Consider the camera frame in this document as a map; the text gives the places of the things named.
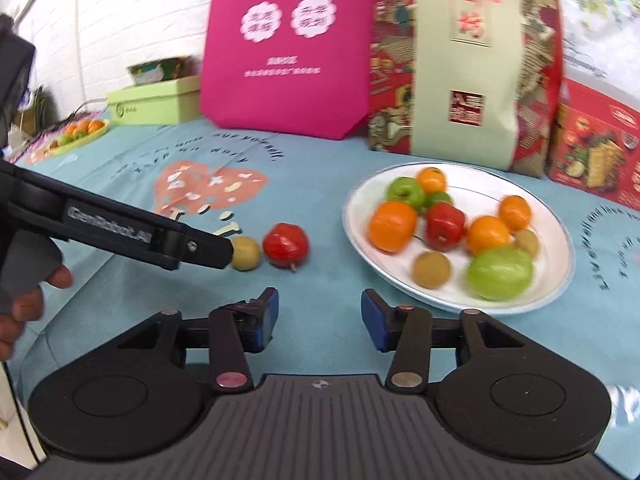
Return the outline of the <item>person left hand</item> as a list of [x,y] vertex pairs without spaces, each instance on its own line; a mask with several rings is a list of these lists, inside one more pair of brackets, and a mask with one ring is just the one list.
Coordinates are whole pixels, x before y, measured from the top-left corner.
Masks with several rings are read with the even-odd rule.
[[[66,289],[73,284],[73,275],[62,264],[45,281],[45,283],[58,288]],[[19,296],[13,301],[11,313],[2,314],[0,320],[0,358],[1,362],[11,359],[15,343],[24,333],[28,322],[38,321],[43,315],[44,299],[41,285]]]

